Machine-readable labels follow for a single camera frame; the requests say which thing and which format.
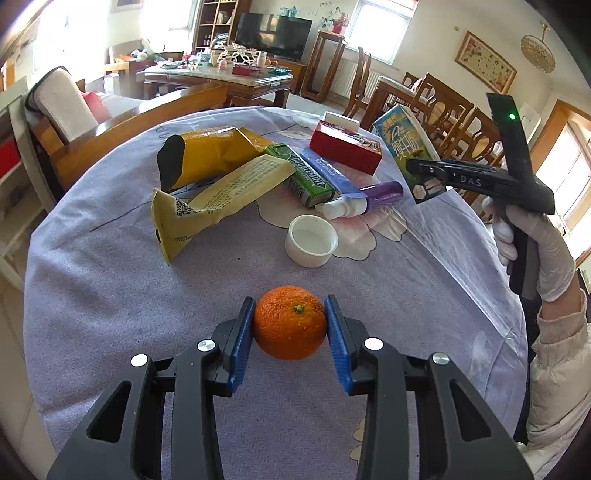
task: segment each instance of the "blue gripper pad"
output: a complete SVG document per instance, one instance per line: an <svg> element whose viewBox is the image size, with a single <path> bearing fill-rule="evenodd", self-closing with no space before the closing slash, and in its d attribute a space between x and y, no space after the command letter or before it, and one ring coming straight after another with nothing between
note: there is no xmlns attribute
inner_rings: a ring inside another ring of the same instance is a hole
<svg viewBox="0 0 591 480"><path fill-rule="evenodd" d="M353 390L352 371L356 363L357 351L347 322L334 295L329 295L324 300L324 312L328 321L330 353L335 362L336 374L345 391L351 393Z"/></svg>
<svg viewBox="0 0 591 480"><path fill-rule="evenodd" d="M252 345L252 320L255 316L256 303L253 299L245 301L237 322L241 322L236 343L230 355L230 380L229 386L232 393L236 392L238 387L244 380L244 372L246 371L246 363L248 362L248 355L251 351Z"/></svg>

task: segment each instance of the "gloved hand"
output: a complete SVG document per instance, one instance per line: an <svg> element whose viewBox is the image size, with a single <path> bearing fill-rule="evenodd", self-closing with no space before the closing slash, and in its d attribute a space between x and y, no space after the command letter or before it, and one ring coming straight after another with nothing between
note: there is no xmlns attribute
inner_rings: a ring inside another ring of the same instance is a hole
<svg viewBox="0 0 591 480"><path fill-rule="evenodd" d="M507 266L510 261L517 259L517 249L513 245L513 227L495 213L492 199L485 199L482 206L486 212L494 213L492 230L499 251L499 260ZM568 289L575 270L574 258L560 232L542 213L508 205L506 216L513 225L537 242L540 256L538 293L542 300L555 301Z"/></svg>

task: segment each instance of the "television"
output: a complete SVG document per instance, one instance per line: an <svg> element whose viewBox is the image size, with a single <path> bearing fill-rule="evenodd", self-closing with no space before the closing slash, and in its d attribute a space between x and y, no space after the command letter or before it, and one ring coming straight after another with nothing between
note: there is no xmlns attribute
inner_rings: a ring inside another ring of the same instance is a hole
<svg viewBox="0 0 591 480"><path fill-rule="evenodd" d="M275 57L300 61L311 27L312 20L304 18L243 13L236 43Z"/></svg>

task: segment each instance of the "orange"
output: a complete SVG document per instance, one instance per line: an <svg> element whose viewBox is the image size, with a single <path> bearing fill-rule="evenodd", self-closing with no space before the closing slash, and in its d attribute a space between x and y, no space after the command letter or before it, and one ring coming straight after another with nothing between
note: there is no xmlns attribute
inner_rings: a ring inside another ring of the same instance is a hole
<svg viewBox="0 0 591 480"><path fill-rule="evenodd" d="M274 288L256 304L254 334L269 355L282 360L305 358L318 350L326 336L324 308L303 288Z"/></svg>

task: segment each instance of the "round table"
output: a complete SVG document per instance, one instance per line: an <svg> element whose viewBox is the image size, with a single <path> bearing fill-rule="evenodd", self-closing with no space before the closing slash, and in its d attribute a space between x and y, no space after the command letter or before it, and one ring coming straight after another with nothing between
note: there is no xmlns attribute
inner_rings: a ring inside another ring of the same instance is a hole
<svg viewBox="0 0 591 480"><path fill-rule="evenodd" d="M33 233L25 354L34 398L58 451L135 354L157 360L180 353L234 318L245 296L256 299L284 284L320 299L335 294L345 315L402 353L447 352L513 432L527 379L524 316L492 238L454 191L416 205L405 187L395 209L335 220L340 258L306 269L284 251L285 227L303 207L281 185L199 233L171 264L164 260L150 203L160 185L156 153L169 135L232 125L298 150L313 123L301 112L257 107L162 124L94 165ZM377 178L403 182L382 149ZM188 201L198 191L193 186L178 195ZM365 398L343 392L327 342L292 362L253 343L238 392L216 398L225 476L354 478L364 416ZM411 429L415 473L416 440ZM163 478L170 474L169 441L165 437Z"/></svg>

